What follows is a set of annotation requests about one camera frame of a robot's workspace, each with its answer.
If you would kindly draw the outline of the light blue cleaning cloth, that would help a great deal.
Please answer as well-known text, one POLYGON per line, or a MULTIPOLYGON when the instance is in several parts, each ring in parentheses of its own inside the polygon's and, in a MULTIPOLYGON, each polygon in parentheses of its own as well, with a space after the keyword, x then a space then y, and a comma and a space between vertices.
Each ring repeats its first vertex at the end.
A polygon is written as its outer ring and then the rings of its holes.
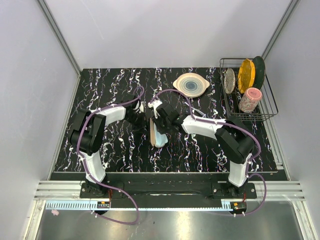
POLYGON ((162 148, 168 142, 168 138, 166 134, 161 134, 156 125, 154 125, 154 146, 157 148, 162 148))

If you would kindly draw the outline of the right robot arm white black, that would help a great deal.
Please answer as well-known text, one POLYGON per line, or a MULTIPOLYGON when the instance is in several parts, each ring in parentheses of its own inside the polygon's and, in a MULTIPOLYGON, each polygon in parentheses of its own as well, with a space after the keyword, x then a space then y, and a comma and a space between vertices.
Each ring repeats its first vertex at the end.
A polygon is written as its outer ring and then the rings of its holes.
POLYGON ((171 105, 160 100, 150 102, 148 108, 153 110, 153 132, 156 134, 176 132, 216 140, 230 162, 228 195, 236 199, 244 194, 244 184, 248 179, 247 164, 253 156, 255 141, 241 120, 236 117, 213 120, 180 114, 171 105))

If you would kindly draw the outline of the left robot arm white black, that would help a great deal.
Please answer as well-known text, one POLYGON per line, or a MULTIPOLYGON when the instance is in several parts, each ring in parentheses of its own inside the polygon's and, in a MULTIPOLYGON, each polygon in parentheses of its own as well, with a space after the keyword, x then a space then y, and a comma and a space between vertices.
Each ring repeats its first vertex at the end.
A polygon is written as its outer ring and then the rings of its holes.
POLYGON ((92 183, 90 192, 95 197, 103 198, 108 193, 108 186, 103 182, 106 179, 106 172, 100 158, 105 127, 118 121, 126 121, 139 129, 143 128, 145 110, 145 102, 131 95, 128 102, 93 111, 86 109, 78 111, 69 132, 68 141, 83 162, 86 179, 92 183))

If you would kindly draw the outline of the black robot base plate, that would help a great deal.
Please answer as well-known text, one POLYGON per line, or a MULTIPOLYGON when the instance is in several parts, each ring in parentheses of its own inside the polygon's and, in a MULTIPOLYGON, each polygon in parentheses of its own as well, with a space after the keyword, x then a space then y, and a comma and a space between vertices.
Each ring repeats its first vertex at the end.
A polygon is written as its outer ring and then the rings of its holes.
POLYGON ((232 186, 222 173, 130 173, 107 174, 106 185, 85 181, 80 198, 109 204, 113 209, 219 208, 222 200, 257 199, 253 183, 232 186))

